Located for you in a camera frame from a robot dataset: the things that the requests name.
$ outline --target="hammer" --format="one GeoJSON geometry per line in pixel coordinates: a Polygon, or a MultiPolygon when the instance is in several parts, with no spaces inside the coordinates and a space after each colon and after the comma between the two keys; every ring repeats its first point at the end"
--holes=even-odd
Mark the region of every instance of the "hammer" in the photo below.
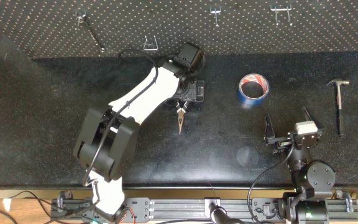
{"type": "Polygon", "coordinates": [[[342,116],[342,99],[341,99],[341,85],[348,85],[349,81],[336,78],[331,80],[327,85],[334,83],[336,85],[336,101],[338,103],[337,111],[337,123],[338,123],[338,134],[340,137],[344,137],[344,126],[343,126],[343,116],[342,116]]]}

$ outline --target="hammer handle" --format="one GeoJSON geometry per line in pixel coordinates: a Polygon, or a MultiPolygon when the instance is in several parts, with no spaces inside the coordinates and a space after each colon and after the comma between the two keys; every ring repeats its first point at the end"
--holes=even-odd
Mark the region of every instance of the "hammer handle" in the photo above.
{"type": "Polygon", "coordinates": [[[342,109],[338,109],[337,119],[338,119],[338,134],[340,137],[344,137],[345,127],[343,123],[342,109]]]}

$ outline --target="blue tape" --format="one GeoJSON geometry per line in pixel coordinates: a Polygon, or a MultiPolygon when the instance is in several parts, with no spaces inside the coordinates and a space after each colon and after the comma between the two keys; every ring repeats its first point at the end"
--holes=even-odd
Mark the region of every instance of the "blue tape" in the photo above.
{"type": "Polygon", "coordinates": [[[262,75],[259,74],[249,74],[244,76],[239,84],[239,98],[241,100],[241,102],[248,104],[248,105],[257,105],[261,102],[263,102],[263,100],[265,99],[265,97],[267,96],[267,94],[269,93],[270,90],[270,86],[269,83],[267,81],[267,79],[265,77],[263,77],[262,75]],[[248,97],[244,94],[244,92],[242,91],[241,86],[244,85],[247,82],[256,82],[258,83],[264,90],[264,94],[258,98],[251,98],[248,97]]]}

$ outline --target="pegboard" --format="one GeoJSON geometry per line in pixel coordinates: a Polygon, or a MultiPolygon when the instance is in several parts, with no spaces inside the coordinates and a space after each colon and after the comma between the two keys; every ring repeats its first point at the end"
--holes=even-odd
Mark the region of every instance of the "pegboard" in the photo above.
{"type": "Polygon", "coordinates": [[[152,55],[177,54],[187,41],[207,55],[356,51],[358,1],[0,0],[0,31],[31,58],[116,57],[154,35],[152,55]],[[286,11],[276,25],[270,6],[291,6],[292,26],[286,11]],[[83,11],[103,54],[83,24],[76,29],[83,11]]]}

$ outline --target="black tabletop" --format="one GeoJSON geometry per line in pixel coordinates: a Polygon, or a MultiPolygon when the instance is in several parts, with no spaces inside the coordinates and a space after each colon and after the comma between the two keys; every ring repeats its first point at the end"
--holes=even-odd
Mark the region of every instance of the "black tabletop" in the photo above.
{"type": "MultiPolygon", "coordinates": [[[[88,108],[120,98],[145,78],[145,58],[30,60],[16,49],[0,52],[0,187],[80,188],[85,171],[72,150],[88,108]]],[[[250,187],[283,159],[263,146],[265,114],[277,136],[304,121],[305,106],[325,127],[311,150],[336,168],[336,187],[358,189],[358,52],[215,55],[199,74],[205,100],[192,103],[178,134],[177,114],[162,103],[140,127],[124,188],[250,187]],[[259,73],[270,93],[244,108],[240,79],[259,73]],[[346,137],[336,134],[334,78],[342,88],[346,137]]],[[[291,188],[288,169],[278,167],[259,187],[291,188]]]]}

